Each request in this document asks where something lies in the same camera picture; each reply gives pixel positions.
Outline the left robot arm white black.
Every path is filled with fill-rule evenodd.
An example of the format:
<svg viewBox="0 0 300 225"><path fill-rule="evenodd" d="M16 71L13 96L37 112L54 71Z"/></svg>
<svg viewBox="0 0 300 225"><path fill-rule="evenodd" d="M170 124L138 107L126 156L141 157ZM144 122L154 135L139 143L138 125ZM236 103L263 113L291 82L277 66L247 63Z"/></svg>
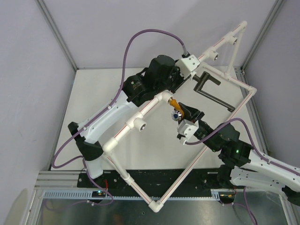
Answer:
<svg viewBox="0 0 300 225"><path fill-rule="evenodd" d="M152 100L163 91L175 93L184 83L177 60L159 55L141 72L129 76L124 82L120 94L112 106L101 109L95 120L81 123L70 122L68 129L75 136L75 143L81 152L89 172L88 182L99 187L104 182L101 156L102 146L99 139L102 134L125 115Z"/></svg>

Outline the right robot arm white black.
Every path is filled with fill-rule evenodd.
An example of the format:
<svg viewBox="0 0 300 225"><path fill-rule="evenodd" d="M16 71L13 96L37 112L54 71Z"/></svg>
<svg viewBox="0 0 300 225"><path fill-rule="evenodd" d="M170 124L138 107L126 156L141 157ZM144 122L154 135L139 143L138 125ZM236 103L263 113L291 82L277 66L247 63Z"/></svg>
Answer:
<svg viewBox="0 0 300 225"><path fill-rule="evenodd" d="M218 169L217 184L222 188L230 186L248 186L265 189L287 198L294 204L300 204L300 170L283 163L259 151L254 141L249 143L239 139L230 119L212 129L202 121L204 113L179 103L179 115L173 115L178 122L177 138L184 145L191 145L189 139L196 137L195 144L203 143L223 164Z"/></svg>

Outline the white PVC pipe frame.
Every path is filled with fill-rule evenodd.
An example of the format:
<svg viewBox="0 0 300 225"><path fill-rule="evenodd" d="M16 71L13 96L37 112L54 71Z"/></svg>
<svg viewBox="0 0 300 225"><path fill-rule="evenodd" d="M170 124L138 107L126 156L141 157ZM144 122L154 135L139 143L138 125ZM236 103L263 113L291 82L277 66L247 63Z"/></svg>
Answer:
<svg viewBox="0 0 300 225"><path fill-rule="evenodd" d="M241 39L243 36L244 31L247 28L247 22L242 21L236 28L234 28L232 31L225 34L221 40L219 40L216 44L209 47L207 50L205 50L201 56L198 59L195 59L194 56L192 56L191 61L192 62L199 62L198 66L208 69L209 71L215 73L216 75L219 75L224 80L235 84L241 88L244 88L248 91L248 95L240 102L238 107L230 114L230 116L226 119L229 121L230 119L233 119L236 114L248 103L248 101L255 95L257 92L257 89L245 84L244 82L241 82L233 77L230 76L230 70L233 67L234 60L236 58ZM234 51L232 53L232 57L230 59L229 65L227 67L227 70L225 72L219 71L215 69L214 67L208 65L204 61L208 58L211 58L215 60L217 58L216 50L220 48L225 43L230 43L234 45ZM206 151L207 147L204 147L202 150L199 151L199 153L196 155L196 157L189 163L187 168L182 172L182 174L175 180L175 182L169 187L169 189L163 194L163 196L157 200L154 201L151 199L146 192L134 181L134 179L130 176L130 174L123 168L123 166L120 164L119 160L117 159L114 148L118 145L119 141L133 128L139 128L139 125L144 124L143 118L145 115L150 112L152 109L156 107L161 101L164 101L168 103L169 99L171 98L171 94L167 91L162 92L161 94L158 94L154 97L153 100L151 100L149 103L147 103L141 110L136 112L130 119L125 123L125 126L107 143L104 144L104 153L105 153L105 159L106 161L113 166L113 168L120 174L121 178L129 185L131 188L148 204L148 207L153 212L159 212L162 207L164 206L164 203L170 198L170 196L174 193L174 191L177 189L177 187L183 182L183 180L189 175L189 173L193 170L196 162L200 159L201 155Z"/></svg>

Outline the gold faucet with chrome knob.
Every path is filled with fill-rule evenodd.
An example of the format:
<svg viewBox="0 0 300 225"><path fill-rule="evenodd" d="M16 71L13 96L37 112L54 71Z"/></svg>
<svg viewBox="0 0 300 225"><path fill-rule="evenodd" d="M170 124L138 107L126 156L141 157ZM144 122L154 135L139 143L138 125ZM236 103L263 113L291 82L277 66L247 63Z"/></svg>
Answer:
<svg viewBox="0 0 300 225"><path fill-rule="evenodd" d="M173 98L170 98L168 103L170 106L173 107L172 119L174 121L182 120L184 117L184 112L183 112L181 106L179 105L179 103Z"/></svg>

